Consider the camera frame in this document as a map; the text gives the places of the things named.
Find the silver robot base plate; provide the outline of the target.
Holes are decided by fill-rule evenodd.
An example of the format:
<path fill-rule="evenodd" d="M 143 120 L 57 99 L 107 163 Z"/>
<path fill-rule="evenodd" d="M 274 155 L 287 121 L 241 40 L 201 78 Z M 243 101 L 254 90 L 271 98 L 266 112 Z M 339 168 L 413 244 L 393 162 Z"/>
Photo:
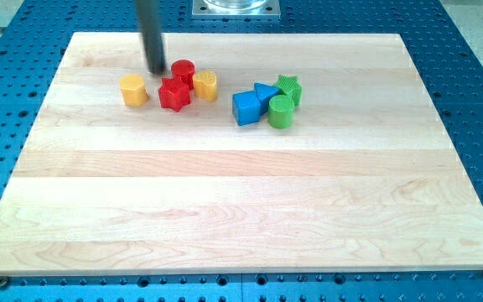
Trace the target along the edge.
<path fill-rule="evenodd" d="M 193 0 L 191 15 L 196 19 L 279 19 L 278 0 Z"/>

